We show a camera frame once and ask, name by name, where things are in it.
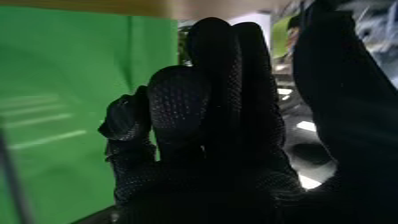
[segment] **white light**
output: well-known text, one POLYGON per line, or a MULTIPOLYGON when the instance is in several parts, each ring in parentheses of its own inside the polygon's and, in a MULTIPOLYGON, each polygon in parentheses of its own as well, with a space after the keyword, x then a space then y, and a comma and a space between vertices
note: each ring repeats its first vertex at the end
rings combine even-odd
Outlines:
POLYGON ((307 122, 307 121, 302 121, 298 124, 296 124, 296 127, 307 131, 312 131, 316 132, 316 127, 314 127, 314 123, 312 122, 307 122))
POLYGON ((321 185, 321 183, 316 180, 312 180, 302 175, 298 175, 298 179, 300 179, 302 187, 305 189, 314 189, 321 185))
POLYGON ((76 130, 76 131, 71 131, 60 135, 53 135, 53 136, 48 136, 46 138, 41 138, 41 139, 35 139, 33 141, 30 142, 23 142, 23 143, 17 143, 14 145, 10 145, 10 149, 12 150, 23 150, 30 147, 35 147, 37 145, 44 145, 51 142, 57 142, 67 138, 74 138, 76 136, 80 135, 85 135, 87 134, 87 131, 85 130, 76 130))
POLYGON ((291 89, 277 89, 277 93, 279 93, 280 95, 289 95, 291 92, 293 92, 291 89))
POLYGON ((12 123, 5 123, 5 128, 17 128, 17 127, 23 127, 23 126, 28 126, 28 125, 41 124, 44 122, 64 120, 71 117, 73 117, 71 114, 57 114, 55 116, 48 116, 48 117, 41 117, 41 118, 23 120, 23 121, 16 121, 12 123))
POLYGON ((275 71, 282 71, 288 68, 288 65, 277 65, 275 66, 275 71))

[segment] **metal bar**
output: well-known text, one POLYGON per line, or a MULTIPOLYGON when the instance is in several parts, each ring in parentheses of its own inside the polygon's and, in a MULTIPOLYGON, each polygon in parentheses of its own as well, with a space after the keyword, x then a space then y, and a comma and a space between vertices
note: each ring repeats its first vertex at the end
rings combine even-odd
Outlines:
POLYGON ((14 164, 5 145, 3 131, 0 129, 0 168, 3 170, 5 185, 9 187, 10 197, 14 201, 16 213, 21 224, 33 224, 32 213, 26 206, 21 184, 16 175, 14 164))

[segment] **green backdrop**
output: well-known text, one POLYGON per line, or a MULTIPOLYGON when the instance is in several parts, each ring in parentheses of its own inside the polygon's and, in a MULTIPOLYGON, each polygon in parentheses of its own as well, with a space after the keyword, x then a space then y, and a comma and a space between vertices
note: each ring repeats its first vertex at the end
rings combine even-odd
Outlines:
MULTIPOLYGON (((176 21, 0 7, 0 117, 35 223, 112 204, 105 108, 177 61, 176 21)), ((0 174, 0 223, 14 224, 0 174)))

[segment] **dark object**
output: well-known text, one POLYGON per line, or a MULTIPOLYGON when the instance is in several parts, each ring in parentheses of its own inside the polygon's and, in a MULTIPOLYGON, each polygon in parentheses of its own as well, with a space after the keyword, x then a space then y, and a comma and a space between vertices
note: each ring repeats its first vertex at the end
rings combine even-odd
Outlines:
POLYGON ((71 224, 112 224, 115 223, 117 218, 119 218, 117 209, 112 206, 71 224))
POLYGON ((7 145, 5 145, 3 132, 0 129, 0 168, 3 168, 5 184, 9 187, 10 197, 12 197, 12 201, 14 201, 19 223, 32 224, 33 218, 32 218, 32 213, 30 213, 28 207, 26 207, 26 200, 25 200, 25 195, 23 195, 23 190, 21 190, 21 184, 19 184, 19 180, 17 180, 14 164, 12 164, 5 146, 7 145))
POLYGON ((312 165, 321 166, 330 161, 330 155, 325 147, 318 143, 296 144, 291 148, 293 156, 296 156, 312 165))

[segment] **black glove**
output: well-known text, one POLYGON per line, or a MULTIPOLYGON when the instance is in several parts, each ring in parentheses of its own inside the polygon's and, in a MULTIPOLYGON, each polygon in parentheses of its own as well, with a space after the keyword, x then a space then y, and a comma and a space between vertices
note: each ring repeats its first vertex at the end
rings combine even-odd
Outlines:
POLYGON ((142 87, 124 97, 131 106, 110 104, 99 129, 110 139, 121 222, 275 222, 304 190, 280 150, 284 123, 259 26, 231 27, 208 18, 192 27, 186 46, 193 66, 158 71, 147 94, 142 87))
POLYGON ((339 167, 312 193, 328 198, 323 205, 348 206, 359 223, 396 223, 396 89, 355 36, 350 14, 320 10, 295 47, 293 71, 339 167))

